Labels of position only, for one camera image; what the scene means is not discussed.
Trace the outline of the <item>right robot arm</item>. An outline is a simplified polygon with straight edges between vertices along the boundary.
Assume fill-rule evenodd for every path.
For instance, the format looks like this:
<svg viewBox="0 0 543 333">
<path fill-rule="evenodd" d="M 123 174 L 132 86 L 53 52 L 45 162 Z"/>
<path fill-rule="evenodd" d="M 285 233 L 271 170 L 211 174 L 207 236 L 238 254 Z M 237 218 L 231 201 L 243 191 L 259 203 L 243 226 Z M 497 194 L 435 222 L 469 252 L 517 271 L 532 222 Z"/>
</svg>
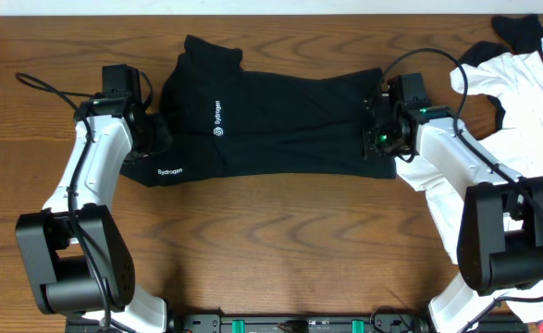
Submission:
<svg viewBox="0 0 543 333">
<path fill-rule="evenodd" d="M 379 92 L 365 103 L 370 150 L 430 162 L 461 196 L 459 273 L 428 305 L 432 332 L 467 332 L 502 302 L 543 302 L 543 177 L 525 178 L 447 106 Z"/>
</svg>

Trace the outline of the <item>black Sydrogen t-shirt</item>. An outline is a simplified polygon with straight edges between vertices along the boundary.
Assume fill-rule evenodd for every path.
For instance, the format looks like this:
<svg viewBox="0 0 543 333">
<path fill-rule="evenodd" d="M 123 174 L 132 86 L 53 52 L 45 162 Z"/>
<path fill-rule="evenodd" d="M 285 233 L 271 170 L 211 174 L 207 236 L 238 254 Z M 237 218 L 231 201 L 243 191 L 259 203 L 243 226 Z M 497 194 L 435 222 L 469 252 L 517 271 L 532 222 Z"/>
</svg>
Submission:
<svg viewBox="0 0 543 333">
<path fill-rule="evenodd" d="M 311 80 L 246 71 L 242 51 L 187 36 L 155 115 L 170 140 L 127 162 L 146 187 L 278 173 L 393 179 L 392 159 L 366 145 L 366 101 L 382 72 Z"/>
</svg>

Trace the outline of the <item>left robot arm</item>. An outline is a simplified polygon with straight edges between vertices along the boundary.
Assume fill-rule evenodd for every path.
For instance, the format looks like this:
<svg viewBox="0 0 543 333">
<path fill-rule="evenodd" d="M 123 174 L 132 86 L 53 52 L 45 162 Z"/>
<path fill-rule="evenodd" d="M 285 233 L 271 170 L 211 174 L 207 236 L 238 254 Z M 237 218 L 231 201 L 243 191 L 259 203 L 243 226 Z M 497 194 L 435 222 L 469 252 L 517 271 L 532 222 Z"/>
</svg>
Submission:
<svg viewBox="0 0 543 333">
<path fill-rule="evenodd" d="M 138 92 L 116 89 L 81 103 L 62 179 L 41 211 L 19 217 L 20 255 L 45 315 L 80 317 L 97 329 L 167 330 L 167 304 L 137 283 L 111 215 L 124 159 L 151 133 L 149 104 Z"/>
</svg>

